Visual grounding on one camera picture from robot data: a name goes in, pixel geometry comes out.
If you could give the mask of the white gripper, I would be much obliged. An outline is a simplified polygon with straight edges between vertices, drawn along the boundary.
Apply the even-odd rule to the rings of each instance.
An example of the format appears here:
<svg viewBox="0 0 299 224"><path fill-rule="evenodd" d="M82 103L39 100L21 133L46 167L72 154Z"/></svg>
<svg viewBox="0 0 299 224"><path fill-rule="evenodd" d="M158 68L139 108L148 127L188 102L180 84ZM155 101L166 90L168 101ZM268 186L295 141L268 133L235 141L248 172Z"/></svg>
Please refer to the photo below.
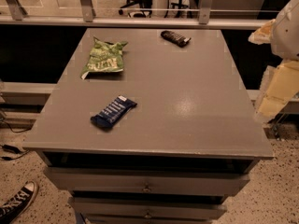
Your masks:
<svg viewBox="0 0 299 224"><path fill-rule="evenodd" d="M266 22L249 36L249 42L262 45L271 41L272 52L283 60L278 67L268 65L255 101L254 119L272 120L299 92L299 0L290 0L276 19Z"/></svg>

